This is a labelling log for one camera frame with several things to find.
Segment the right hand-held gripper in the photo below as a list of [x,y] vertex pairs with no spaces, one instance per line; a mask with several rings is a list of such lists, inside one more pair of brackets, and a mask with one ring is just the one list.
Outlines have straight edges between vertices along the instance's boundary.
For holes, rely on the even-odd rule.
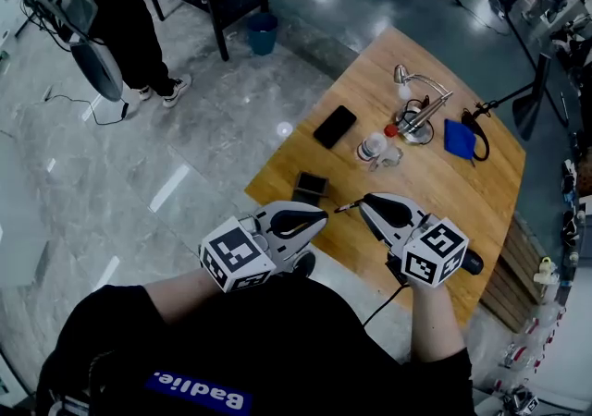
[[[409,198],[386,192],[367,193],[359,209],[376,239],[392,246],[386,266],[401,285],[412,279],[437,288],[459,269],[470,275],[479,275],[484,269],[483,259],[469,248],[469,238],[458,227],[448,218],[425,216]],[[402,232],[413,226],[404,241]]]

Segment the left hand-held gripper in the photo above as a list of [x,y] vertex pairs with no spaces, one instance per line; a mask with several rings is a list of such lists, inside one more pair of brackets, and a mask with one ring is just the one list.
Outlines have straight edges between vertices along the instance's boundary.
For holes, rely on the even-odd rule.
[[201,244],[201,265],[225,293],[262,285],[283,272],[327,220],[327,212],[305,202],[271,202],[209,233]]

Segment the brown cardboard box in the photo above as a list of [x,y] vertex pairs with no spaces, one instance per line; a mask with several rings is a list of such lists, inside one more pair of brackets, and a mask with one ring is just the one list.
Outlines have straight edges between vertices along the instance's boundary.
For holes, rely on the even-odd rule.
[[296,178],[291,199],[317,206],[327,196],[329,181],[309,172],[300,172]]

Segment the person's left forearm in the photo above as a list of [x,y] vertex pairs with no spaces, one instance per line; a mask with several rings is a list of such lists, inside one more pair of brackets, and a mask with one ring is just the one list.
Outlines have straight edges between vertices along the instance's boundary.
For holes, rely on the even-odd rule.
[[194,312],[222,290],[203,268],[143,286],[157,312],[174,324]]

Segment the person's right forearm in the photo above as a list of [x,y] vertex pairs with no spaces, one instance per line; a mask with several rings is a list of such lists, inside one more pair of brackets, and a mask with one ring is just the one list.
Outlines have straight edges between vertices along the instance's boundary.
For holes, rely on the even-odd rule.
[[448,289],[412,282],[412,356],[420,362],[442,361],[466,348]]

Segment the person's black shoe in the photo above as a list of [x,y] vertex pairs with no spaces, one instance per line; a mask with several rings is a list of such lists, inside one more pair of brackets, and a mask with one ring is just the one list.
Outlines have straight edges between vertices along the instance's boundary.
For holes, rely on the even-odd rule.
[[312,251],[304,251],[299,254],[292,264],[291,272],[300,277],[309,277],[316,264],[316,257]]

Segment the clear acrylic stand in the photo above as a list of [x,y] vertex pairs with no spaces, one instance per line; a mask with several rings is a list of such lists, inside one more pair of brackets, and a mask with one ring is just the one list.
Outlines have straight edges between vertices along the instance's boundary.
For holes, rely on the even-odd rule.
[[403,157],[403,151],[397,146],[389,146],[384,152],[375,157],[368,171],[375,172],[378,169],[396,167]]

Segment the clear bottle with red cap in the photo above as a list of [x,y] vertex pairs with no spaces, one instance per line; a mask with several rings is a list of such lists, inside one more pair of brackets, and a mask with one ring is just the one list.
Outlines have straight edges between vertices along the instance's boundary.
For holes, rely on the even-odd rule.
[[386,125],[382,131],[371,133],[357,146],[356,154],[359,160],[369,163],[376,160],[392,144],[392,139],[399,133],[398,127],[391,123]]

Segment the blue cloth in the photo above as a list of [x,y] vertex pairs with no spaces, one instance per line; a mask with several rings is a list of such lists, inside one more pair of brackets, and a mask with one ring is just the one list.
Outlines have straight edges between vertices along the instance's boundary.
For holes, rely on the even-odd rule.
[[472,160],[475,145],[476,136],[467,126],[450,119],[444,121],[444,148],[448,153]]

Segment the silver desk lamp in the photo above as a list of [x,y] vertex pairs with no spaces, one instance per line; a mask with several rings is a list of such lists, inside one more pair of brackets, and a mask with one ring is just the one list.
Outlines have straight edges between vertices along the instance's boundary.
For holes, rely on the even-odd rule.
[[[402,107],[393,117],[394,124],[399,129],[398,135],[409,144],[428,144],[435,133],[430,119],[451,98],[452,91],[423,74],[411,74],[403,64],[394,67],[393,81],[402,101]],[[421,82],[430,87],[438,95],[436,100],[427,103],[425,100],[414,101],[410,88],[413,82]]]

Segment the black smartphone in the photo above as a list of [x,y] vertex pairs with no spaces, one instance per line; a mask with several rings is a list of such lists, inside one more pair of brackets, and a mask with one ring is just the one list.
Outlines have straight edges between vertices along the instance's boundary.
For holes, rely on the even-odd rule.
[[332,149],[355,124],[357,116],[344,105],[337,107],[314,131],[313,137],[326,149]]

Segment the person's black shirt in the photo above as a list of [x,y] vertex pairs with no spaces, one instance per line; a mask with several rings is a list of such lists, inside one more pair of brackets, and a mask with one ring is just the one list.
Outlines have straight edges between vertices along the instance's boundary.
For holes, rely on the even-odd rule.
[[335,291],[299,276],[216,295],[173,324],[142,286],[68,317],[37,416],[474,416],[466,349],[400,363]]

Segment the wooden pallet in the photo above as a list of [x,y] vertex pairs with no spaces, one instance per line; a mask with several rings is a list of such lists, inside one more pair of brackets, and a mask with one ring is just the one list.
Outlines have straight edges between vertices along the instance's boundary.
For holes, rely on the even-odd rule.
[[531,227],[516,212],[479,303],[518,333],[541,304],[545,286],[534,280],[544,252]]

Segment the black floor stand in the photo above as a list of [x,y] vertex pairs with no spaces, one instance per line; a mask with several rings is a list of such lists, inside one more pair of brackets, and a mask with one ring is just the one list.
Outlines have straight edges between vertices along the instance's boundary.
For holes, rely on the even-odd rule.
[[550,56],[540,53],[536,64],[535,77],[531,83],[524,85],[521,89],[512,92],[501,99],[484,104],[478,103],[473,113],[465,110],[462,113],[461,122],[466,127],[475,127],[478,125],[476,120],[480,116],[490,116],[492,110],[511,101],[514,125],[518,129],[520,137],[524,141],[529,141],[537,122],[537,116],[543,97],[547,95],[552,102],[552,98],[547,89],[550,65]]

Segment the blue waste bin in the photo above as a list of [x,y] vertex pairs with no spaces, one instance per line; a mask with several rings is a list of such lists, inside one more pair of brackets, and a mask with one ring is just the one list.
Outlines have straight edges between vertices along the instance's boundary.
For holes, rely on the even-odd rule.
[[278,19],[271,13],[257,13],[247,21],[248,42],[256,55],[273,52],[278,30]]

